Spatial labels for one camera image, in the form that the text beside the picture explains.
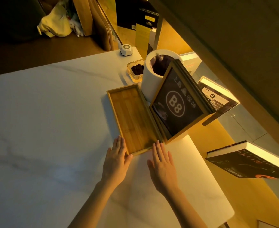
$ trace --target white cylindrical container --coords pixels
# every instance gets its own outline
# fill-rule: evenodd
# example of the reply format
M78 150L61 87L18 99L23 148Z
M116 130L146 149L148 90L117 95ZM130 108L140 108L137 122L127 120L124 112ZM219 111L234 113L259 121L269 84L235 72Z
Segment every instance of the white cylindrical container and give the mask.
M174 53L173 51L167 49L154 50L147 55L144 64L144 71L142 74L141 91L144 94L146 100L149 102L152 101L156 90L163 78L163 76L156 74L152 68L153 64L151 63L151 60L154 59L154 57L157 55L168 55L173 59L179 59L181 63L184 64L182 58L177 53Z

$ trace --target tile floor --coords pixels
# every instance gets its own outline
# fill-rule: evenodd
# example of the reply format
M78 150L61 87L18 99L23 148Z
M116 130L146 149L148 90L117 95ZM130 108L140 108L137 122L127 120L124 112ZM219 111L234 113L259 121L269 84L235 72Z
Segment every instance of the tile floor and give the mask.
M226 88L204 62L199 65L192 77L198 82L202 76L206 76ZM248 140L279 156L278 143L242 104L220 116L218 120L235 142ZM266 182L279 199L279 179L266 179Z

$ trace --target b8 logo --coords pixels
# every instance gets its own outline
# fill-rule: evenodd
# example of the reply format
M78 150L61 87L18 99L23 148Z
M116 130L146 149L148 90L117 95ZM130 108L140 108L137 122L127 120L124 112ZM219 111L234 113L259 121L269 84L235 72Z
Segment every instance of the b8 logo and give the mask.
M181 117L185 113L185 103L182 96L176 91L169 91L166 96L166 103L175 116Z

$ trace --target glass ashtray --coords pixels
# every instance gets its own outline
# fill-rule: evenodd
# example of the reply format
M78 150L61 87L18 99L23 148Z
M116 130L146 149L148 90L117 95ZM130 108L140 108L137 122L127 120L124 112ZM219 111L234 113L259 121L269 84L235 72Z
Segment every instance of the glass ashtray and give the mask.
M127 64L127 70L133 82L141 82L145 61L143 59Z

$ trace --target wooden tray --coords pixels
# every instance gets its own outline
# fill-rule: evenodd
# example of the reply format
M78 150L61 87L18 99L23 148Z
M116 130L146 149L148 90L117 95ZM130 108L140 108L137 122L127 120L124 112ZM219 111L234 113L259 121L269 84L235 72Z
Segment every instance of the wooden tray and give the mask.
M138 155L152 148L162 136L137 84L107 91L119 131L126 139L127 154Z

